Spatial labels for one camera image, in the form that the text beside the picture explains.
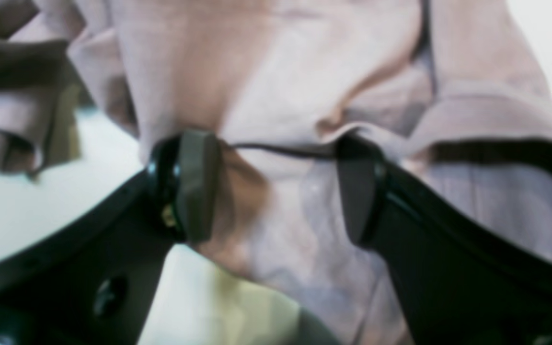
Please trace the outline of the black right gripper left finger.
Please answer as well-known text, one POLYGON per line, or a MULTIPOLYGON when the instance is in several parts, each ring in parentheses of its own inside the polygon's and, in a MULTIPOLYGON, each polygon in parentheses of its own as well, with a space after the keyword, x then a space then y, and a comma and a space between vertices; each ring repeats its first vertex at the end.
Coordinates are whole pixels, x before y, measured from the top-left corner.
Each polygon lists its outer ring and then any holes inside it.
POLYGON ((87 214, 0 261, 0 345, 135 345, 168 252, 212 236, 221 146, 186 130, 87 214))

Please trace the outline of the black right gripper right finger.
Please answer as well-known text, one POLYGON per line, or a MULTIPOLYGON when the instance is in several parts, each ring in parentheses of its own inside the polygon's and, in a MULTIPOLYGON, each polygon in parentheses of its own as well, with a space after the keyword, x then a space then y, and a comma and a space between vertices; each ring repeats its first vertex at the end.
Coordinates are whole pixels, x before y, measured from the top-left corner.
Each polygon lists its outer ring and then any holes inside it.
POLYGON ((336 143, 350 241, 386 262, 417 345, 552 345, 552 264, 464 216, 357 135, 336 143))

